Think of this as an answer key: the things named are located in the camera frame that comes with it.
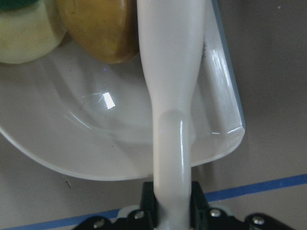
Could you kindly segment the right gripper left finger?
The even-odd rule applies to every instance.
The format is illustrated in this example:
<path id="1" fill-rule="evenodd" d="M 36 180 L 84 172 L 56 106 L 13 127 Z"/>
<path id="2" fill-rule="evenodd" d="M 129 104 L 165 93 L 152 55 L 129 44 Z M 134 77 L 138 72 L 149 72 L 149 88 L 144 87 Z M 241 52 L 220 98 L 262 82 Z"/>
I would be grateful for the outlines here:
<path id="1" fill-rule="evenodd" d="M 132 210 L 126 217 L 117 218 L 115 222 L 103 216 L 89 217 L 75 230 L 154 230 L 157 227 L 157 201 L 153 182 L 144 182 L 140 207 Z"/>

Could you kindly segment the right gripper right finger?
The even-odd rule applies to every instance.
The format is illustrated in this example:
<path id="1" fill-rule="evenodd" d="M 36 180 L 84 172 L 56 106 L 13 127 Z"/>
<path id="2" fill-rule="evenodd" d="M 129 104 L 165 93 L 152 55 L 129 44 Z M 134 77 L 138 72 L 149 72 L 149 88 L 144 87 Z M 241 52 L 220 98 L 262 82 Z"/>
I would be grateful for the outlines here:
<path id="1" fill-rule="evenodd" d="M 190 222 L 194 230 L 294 230 L 264 213 L 237 219 L 225 208 L 209 205 L 199 182 L 191 182 Z"/>

